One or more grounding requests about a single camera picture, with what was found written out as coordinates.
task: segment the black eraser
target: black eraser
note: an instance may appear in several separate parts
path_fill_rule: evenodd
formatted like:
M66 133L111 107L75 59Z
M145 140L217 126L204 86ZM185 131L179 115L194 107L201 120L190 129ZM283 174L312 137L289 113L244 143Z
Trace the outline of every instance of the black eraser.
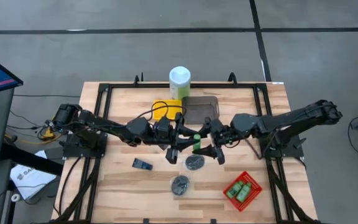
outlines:
M140 159L136 159L136 158L134 160L134 163L132 164L132 167L139 168L139 169L146 169L146 170L153 169L152 164L148 164L148 163L141 161Z

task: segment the white bottle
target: white bottle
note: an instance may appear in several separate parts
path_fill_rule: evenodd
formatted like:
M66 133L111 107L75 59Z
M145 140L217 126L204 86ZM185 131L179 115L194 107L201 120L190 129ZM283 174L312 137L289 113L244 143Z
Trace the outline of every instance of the white bottle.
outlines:
M169 73L169 88L171 97L175 100L181 100L190 95L190 71L182 66L177 66Z

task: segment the black floor line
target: black floor line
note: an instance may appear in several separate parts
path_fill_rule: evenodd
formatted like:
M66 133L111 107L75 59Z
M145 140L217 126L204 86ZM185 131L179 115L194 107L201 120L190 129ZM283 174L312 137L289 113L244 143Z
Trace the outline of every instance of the black floor line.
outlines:
M333 28L261 28L262 32L358 32L358 27Z
M269 63L267 62L264 39L262 37L261 28L260 28L260 24L259 24L258 11L256 10L256 4L255 4L254 0L249 0L249 4L251 7L252 18L254 20L256 39L257 39L258 48L259 48L259 56L260 56L260 59L262 60L262 68L264 70L265 81L271 82L272 77L270 75Z
M254 28L155 28L155 29L85 29L85 30L0 30L0 34L171 34L255 32Z

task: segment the yellow cable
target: yellow cable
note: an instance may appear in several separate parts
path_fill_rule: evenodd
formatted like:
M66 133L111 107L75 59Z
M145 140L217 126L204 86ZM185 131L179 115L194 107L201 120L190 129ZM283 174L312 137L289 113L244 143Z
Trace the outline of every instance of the yellow cable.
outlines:
M51 139L51 140L48 140L48 141L44 141L44 142L30 142L30 141L21 140L21 139L18 139L18 141L23 142L23 143L26 143L26 144L48 144L48 143L51 143L51 142L57 140L57 139L60 138L61 136L62 136L62 134L59 134L59 135L56 136L54 139Z

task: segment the yellow tray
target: yellow tray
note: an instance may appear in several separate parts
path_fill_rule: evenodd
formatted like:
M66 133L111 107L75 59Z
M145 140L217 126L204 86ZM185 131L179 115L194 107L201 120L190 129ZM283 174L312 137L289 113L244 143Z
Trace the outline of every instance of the yellow tray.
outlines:
M167 105L173 105L173 106L181 106L181 100L154 100L154 108L159 108L161 106L165 106L165 103L158 103L158 102L165 102ZM176 107L169 107L169 108L160 108L155 111L153 111L153 119L156 121L159 121L167 112L167 118L169 119L175 119L175 115L177 112L181 112L181 108Z

